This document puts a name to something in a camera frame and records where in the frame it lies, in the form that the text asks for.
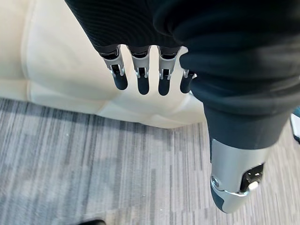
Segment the robotic finger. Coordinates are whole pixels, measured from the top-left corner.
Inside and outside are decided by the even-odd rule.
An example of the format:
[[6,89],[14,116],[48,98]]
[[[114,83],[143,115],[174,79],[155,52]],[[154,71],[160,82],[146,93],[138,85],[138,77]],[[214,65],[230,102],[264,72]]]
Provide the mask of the robotic finger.
[[167,48],[158,47],[159,52],[159,84],[158,92],[160,95],[165,96],[170,90],[170,79],[174,70],[177,54],[180,47]]
[[135,74],[137,77],[137,86],[142,95],[149,92],[149,53],[150,46],[133,47],[128,46],[130,50]]
[[100,56],[104,59],[107,68],[110,70],[114,83],[119,90],[125,90],[128,86],[124,62],[120,46],[117,45],[113,50],[105,49],[99,52]]
[[191,91],[190,84],[192,82],[192,79],[196,76],[196,73],[193,71],[189,71],[188,69],[185,69],[183,71],[181,83],[180,83],[180,91],[184,94],[187,94]]

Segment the ribbed fabric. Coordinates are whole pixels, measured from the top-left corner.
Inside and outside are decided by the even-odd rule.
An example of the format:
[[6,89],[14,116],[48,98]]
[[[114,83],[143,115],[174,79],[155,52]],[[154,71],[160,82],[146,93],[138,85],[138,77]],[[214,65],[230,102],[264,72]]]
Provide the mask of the ribbed fabric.
[[178,46],[158,33],[144,0],[66,0],[94,46]]

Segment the gray carpet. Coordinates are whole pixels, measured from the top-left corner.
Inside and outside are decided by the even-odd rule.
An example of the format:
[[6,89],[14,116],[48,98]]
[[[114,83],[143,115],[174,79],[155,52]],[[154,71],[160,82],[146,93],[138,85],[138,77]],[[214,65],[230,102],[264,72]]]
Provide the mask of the gray carpet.
[[0,100],[0,224],[298,225],[300,147],[286,125],[234,214],[210,196],[206,124],[159,129]]

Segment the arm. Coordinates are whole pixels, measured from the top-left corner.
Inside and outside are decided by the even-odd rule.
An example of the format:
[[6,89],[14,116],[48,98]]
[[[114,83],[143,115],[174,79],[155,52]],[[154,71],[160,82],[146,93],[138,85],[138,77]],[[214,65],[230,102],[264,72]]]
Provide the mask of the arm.
[[191,89],[209,127],[211,192],[228,213],[258,186],[267,147],[300,103],[300,4],[207,2],[151,7],[155,28],[188,48],[180,63],[198,75]]

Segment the screw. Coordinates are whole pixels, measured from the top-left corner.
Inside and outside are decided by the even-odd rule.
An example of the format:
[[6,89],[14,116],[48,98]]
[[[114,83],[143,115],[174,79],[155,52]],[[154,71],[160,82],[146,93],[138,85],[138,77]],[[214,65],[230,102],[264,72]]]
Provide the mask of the screw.
[[219,187],[219,182],[217,181],[216,178],[211,177],[211,181],[212,181],[212,183],[213,183],[216,187]]

